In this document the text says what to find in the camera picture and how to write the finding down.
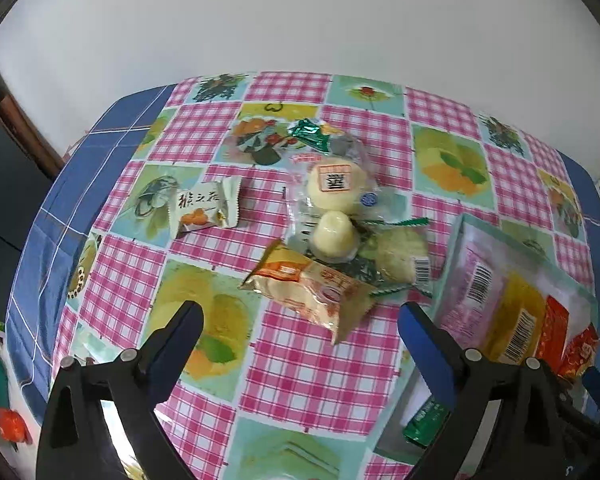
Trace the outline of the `green snack packet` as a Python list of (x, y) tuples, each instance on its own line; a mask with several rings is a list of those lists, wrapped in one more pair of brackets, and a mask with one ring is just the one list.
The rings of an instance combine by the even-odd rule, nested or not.
[(428, 448), (434, 442), (449, 414), (450, 411), (444, 405), (430, 396), (403, 428), (404, 439), (421, 448)]

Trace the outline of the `yellow snack packet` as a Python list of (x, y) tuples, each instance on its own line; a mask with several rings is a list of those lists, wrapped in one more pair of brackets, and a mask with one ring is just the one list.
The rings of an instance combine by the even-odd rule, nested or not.
[(545, 298), (517, 272), (509, 272), (482, 351), (492, 362), (519, 365), (533, 356), (545, 315)]

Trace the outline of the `red cartoon snack bag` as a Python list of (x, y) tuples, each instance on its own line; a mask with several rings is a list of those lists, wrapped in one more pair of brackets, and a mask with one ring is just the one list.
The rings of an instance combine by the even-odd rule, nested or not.
[(567, 344), (557, 375), (568, 382), (575, 382), (594, 361), (597, 345), (597, 330), (591, 323)]

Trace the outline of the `red patterned wafer packet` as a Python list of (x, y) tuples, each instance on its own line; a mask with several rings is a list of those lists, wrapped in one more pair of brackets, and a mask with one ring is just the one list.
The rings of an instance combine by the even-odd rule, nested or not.
[(548, 296), (535, 357), (550, 367), (558, 367), (562, 360), (568, 323), (569, 311), (553, 296)]

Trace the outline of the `pink snack packet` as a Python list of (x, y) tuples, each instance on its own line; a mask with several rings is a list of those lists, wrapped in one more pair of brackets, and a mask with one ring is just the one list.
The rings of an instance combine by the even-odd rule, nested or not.
[(442, 295), (438, 326), (462, 348), (480, 347), (504, 285), (504, 273), (483, 244), (463, 242)]

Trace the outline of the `orange swiss roll packet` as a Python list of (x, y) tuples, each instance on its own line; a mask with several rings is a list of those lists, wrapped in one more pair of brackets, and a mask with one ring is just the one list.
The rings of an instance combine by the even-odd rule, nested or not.
[(312, 260), (282, 240), (265, 249), (240, 287), (329, 330), (334, 346), (345, 341), (376, 304), (374, 286)]

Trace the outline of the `white orange candy packet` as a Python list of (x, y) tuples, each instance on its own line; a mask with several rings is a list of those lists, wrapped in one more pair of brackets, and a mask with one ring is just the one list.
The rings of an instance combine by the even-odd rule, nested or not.
[(209, 228), (234, 229), (239, 223), (242, 177), (201, 182), (179, 190), (169, 202), (169, 226), (175, 240)]

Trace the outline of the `large steamed cake packet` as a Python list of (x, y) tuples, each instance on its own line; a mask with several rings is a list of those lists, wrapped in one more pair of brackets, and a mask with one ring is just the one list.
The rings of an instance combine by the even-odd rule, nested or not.
[(319, 216), (336, 210), (358, 220), (382, 219), (381, 189), (358, 138), (344, 132), (332, 142), (330, 153), (303, 145), (303, 151), (286, 159), (286, 197), (293, 212)]

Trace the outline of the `green edged cake packet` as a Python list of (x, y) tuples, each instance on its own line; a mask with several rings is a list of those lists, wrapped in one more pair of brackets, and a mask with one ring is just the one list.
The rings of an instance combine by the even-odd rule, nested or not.
[(379, 295), (414, 288), (426, 297), (432, 295), (432, 260), (429, 251), (429, 219), (400, 222), (358, 222), (361, 237), (351, 261), (353, 274), (377, 288)]

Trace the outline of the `small round cake packet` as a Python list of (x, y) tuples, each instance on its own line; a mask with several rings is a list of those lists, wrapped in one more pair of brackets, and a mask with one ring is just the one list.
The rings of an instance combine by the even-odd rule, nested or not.
[(341, 211), (305, 216), (298, 224), (304, 253), (327, 263), (351, 261), (360, 247), (360, 234), (353, 221)]

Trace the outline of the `mint green white tray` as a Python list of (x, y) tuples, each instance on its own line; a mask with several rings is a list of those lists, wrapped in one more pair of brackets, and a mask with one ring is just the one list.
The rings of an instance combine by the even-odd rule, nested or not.
[[(506, 334), (495, 326), (506, 292), (520, 285), (541, 307), (520, 300), (521, 311)], [(592, 292), (535, 250), (471, 214), (457, 217), (448, 255), (434, 284), (428, 315), (460, 348), (476, 348), (491, 361), (520, 364), (536, 356), (548, 297), (568, 312), (567, 344), (596, 326), (598, 305)]]

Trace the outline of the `orange object on floor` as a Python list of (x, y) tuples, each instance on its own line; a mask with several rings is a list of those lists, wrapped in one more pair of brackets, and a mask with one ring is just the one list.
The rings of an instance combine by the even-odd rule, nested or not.
[(10, 408), (0, 408), (0, 433), (8, 442), (30, 444), (29, 429), (21, 415)]

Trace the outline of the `blue checked under cloth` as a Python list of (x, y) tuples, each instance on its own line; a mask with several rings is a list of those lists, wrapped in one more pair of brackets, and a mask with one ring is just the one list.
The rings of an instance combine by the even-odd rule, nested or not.
[(6, 347), (19, 393), (42, 422), (68, 283), (87, 234), (173, 84), (114, 102), (87, 131), (38, 208), (6, 311)]

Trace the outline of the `pink plaid fruit tablecloth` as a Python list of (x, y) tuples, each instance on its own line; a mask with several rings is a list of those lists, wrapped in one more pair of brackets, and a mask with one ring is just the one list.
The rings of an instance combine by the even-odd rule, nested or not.
[(110, 362), (187, 300), (200, 338), (156, 414), (201, 479), (397, 479), (445, 419), (399, 339), (595, 356), (591, 252), (554, 148), (494, 115), (342, 75), (194, 77), (123, 99), (130, 140), (61, 311), (56, 364)]

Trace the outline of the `brown wooden trim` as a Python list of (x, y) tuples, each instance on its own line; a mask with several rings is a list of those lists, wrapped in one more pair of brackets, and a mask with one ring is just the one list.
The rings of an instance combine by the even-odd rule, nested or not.
[(0, 74), (0, 123), (9, 136), (36, 163), (46, 177), (55, 179), (64, 162), (21, 109)]

